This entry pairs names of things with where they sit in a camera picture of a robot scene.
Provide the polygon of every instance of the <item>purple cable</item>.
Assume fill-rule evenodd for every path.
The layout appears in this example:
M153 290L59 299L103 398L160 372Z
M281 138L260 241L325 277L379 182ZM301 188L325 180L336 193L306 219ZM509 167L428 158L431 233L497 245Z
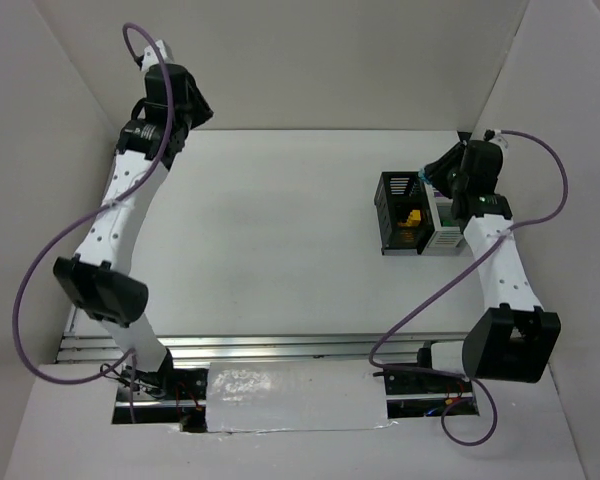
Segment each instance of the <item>purple cable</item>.
M24 292L29 284L29 281L31 280L31 277L33 276L33 273L35 272L36 268L40 265L40 262L42 261L42 259L49 253L49 251L60 240L65 238L67 235L69 235L71 232L73 232L76 228L80 227L81 225L84 225L85 223L94 219L101 213L107 211L109 208L111 208L113 206L114 203L121 202L121 201L129 198L140 187L142 187L142 185L144 185L144 183L149 179L149 177L153 174L153 172L155 172L156 168L158 168L158 165L162 161L162 156L164 155L164 152L169 143L169 136L171 135L171 127L173 124L174 107L173 107L173 91L171 88L171 82L169 81L169 71L167 70L167 65L164 61L164 58L162 57L162 54L160 53L160 49L156 45L156 42L153 40L153 38L151 38L151 35L149 35L149 33L147 33L146 30L144 30L142 27L139 27L138 25L135 25L133 23L125 23L122 27L122 34L124 36L127 48L129 49L129 52L131 53L131 55L134 58L134 61L137 62L139 57L135 54L135 52L133 51L133 48L131 47L131 43L129 42L128 30L135 30L136 32L138 32L149 43L151 48L153 48L153 50L156 54L156 57L158 59L158 63L160 65L160 70L162 71L162 76L165 79L164 84L165 84L165 90L166 90L166 95L167 95L167 124L165 125L164 135L162 137L162 142L160 143L160 147L158 148L158 152L156 153L155 158L151 162L149 169L145 172L145 174L142 176L142 178L135 185L131 186L128 190L126 190L125 192L120 194L118 197L116 197L114 202L104 204L104 205L100 206L99 208L97 208L96 210L92 211L91 213L88 213L88 214L84 215L83 217L79 218L78 220L76 220L75 222L73 222L71 225L69 225L64 230L62 230L60 233L58 233L55 237L53 237L49 241L49 243L47 243L42 248L40 253L38 253L38 255L36 255L36 257L33 259L33 262L31 262L31 265L25 272L24 277L22 278L22 282L20 283L20 286L18 287L18 292L16 293L15 301L13 303L13 312L12 312L12 316L11 316L11 329L12 329L12 335L13 335L13 343L14 343L14 346L16 349L16 353L18 354L18 357L20 357L20 361L22 361L23 365L27 368L27 370L29 370L31 373L33 373L36 377L41 378L42 380L46 380L47 382L50 382L50 383L55 383L57 385L80 385L83 383L91 382L93 380L97 380L98 378L102 378L105 375L111 373L115 368L120 366L129 356L131 356L131 361L132 361L131 379L130 379L130 384L131 384L130 389L131 390L133 390L133 384L135 382L136 358L135 358L135 350L133 348L128 350L127 352L125 352L125 354L122 356L122 358L120 360L118 360L113 365L111 365L110 368L107 368L106 370L103 370L102 372L99 372L95 375L92 375L92 376L86 377L86 378L63 379L63 378L52 377L52 376L47 375L46 373L42 372L40 369L38 369L33 364L33 362L31 362L31 360L27 356L26 352L24 351L24 348L22 346L22 339L20 337L20 307L22 304L22 299L24 297ZM129 408L131 410L132 421L135 421L135 417L133 414L133 398L131 398L131 401L129 402Z
M567 203L567 198L569 196L569 181L567 179L567 172L564 168L564 164L562 163L562 160L560 160L560 157L558 156L558 154L556 153L556 151L553 148L551 148L546 142L539 139L538 137L535 137L528 133L518 132L516 130L502 130L501 133L503 135L512 135L512 136L516 136L516 137L526 138L526 139L531 140L531 141L539 144L540 146L542 146L547 152L549 152L549 154L555 160L556 164L558 165L558 170L560 170L560 177L562 178L562 199L560 200L560 203L558 204L558 206L552 213L550 213L549 215L546 215L544 217L541 217L541 218L525 220L523 222L514 223L509 230L511 232L513 232L514 230L517 230L518 228L527 227L529 225L539 225L541 223L545 223L545 222L548 222L549 220L554 219L564 208L565 204ZM384 345L393 335L395 335L395 333L398 330L400 330L402 327L404 327L407 323L409 323L416 316L418 316L423 310L425 310L427 307L429 307L432 303L434 303L436 300L438 300L440 297L442 297L445 293L447 293L453 287L458 285L462 280L467 278L474 270L476 270L480 265L482 265L487 260L487 258L489 258L500 247L500 245L502 245L502 242L504 241L504 239L505 239L504 236L498 238L498 240L491 246L491 248L489 248L489 250L487 250L480 258L478 258L471 265L469 265L466 269L464 269L457 277L455 277L453 280L451 280L449 283L447 283L444 287L442 287L440 290L435 292L433 295L431 295L429 298L427 298L424 302L422 302L420 305L418 305L406 317L404 317L402 320L400 320L398 323L396 323L393 327L391 327L391 329L387 333L385 333L382 337L380 337L380 339L376 342L376 344L371 349L371 352L369 352L369 363L371 365L373 365L374 367L377 367L377 368L380 368L383 370L399 371L399 372L414 372L414 373L429 373L429 374L433 373L433 374L438 374L438 375L443 375L443 376L453 377L453 378L464 378L464 375L459 374L459 373L444 372L441 370L433 370L430 368L409 367L409 366L404 366L404 365L393 365L393 364L382 364L382 363L377 362L374 357L375 357L376 353L378 352L378 350L380 349L380 347L382 347L382 345ZM468 398L463 399L458 402L452 403L451 405L448 405L444 409L444 411L442 412L442 415L440 417L440 422L442 424L442 430L444 431L444 433L451 440L453 440L457 444L463 445L465 447L475 447L477 445L482 445L483 443L485 443L487 440L489 440L491 438L491 436L494 434L496 427L498 425L498 408L496 407L496 403L495 403L493 397L491 396L491 392L489 392L487 387L480 380L478 380L476 378L471 378L470 380L473 383L475 383L476 385L478 385L484 391L484 393L487 397L487 400L489 401L489 404L491 405L491 409L493 410L493 420L491 422L491 427L489 428L489 431L486 433L486 435L484 437L480 438L479 440L467 442L464 440L460 440L457 437L454 437L447 429L445 419L446 419L446 416L449 413L449 411L451 411L452 408L455 408L456 405L458 405L460 403L469 402L469 401L471 401L471 399L468 399Z

